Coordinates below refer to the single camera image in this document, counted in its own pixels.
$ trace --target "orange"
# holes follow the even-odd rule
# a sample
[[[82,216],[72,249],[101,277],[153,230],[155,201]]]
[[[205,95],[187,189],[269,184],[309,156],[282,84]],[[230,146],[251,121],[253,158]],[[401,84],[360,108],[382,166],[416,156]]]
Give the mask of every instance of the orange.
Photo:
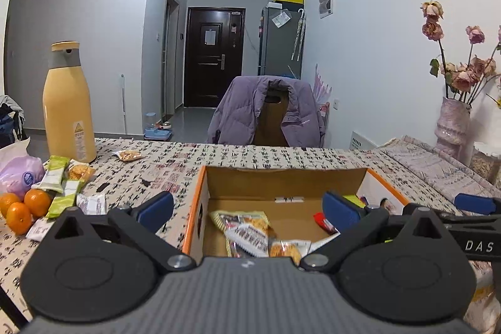
[[[19,203],[21,199],[14,193],[3,193],[0,194],[0,212],[3,217],[6,218],[7,210],[12,203]]]
[[[25,203],[13,203],[7,211],[7,225],[17,235],[26,234],[31,227],[31,212]]]
[[[45,191],[31,189],[24,195],[24,203],[35,217],[44,217],[51,206],[52,199]]]

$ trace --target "door handle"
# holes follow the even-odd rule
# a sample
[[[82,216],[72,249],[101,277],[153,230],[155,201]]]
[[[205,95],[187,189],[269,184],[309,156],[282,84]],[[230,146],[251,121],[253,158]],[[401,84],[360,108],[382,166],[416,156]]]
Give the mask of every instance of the door handle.
[[[225,69],[226,54],[222,54],[221,58],[218,58],[217,61],[221,62],[221,70],[224,70]]]

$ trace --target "beige water bottle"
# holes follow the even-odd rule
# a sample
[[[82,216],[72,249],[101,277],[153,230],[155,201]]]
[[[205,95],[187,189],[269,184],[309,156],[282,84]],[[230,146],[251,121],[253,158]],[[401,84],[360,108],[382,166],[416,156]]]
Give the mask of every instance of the beige water bottle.
[[[51,155],[89,163],[96,159],[96,145],[79,48],[76,41],[52,45],[43,97],[45,131]]]

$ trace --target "bottle label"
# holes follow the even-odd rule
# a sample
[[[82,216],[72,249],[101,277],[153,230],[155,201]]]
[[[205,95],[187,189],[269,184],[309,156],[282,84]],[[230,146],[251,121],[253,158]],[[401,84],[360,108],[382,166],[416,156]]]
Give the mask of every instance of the bottle label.
[[[73,124],[75,130],[75,147],[77,151],[77,160],[82,161],[86,157],[85,149],[85,132],[83,121],[78,121]]]

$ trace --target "blue gripper pad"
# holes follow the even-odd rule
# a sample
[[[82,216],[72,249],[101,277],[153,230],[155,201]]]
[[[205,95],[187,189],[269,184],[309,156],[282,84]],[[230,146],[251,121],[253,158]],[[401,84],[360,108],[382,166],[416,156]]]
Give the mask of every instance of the blue gripper pad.
[[[325,193],[322,197],[322,211],[325,218],[341,233],[366,215],[364,209],[346,198],[330,192]]]
[[[454,199],[454,205],[459,210],[490,215],[497,213],[497,205],[493,198],[473,196],[460,193]]]
[[[174,197],[162,191],[135,208],[132,216],[148,231],[156,233],[174,213]]]

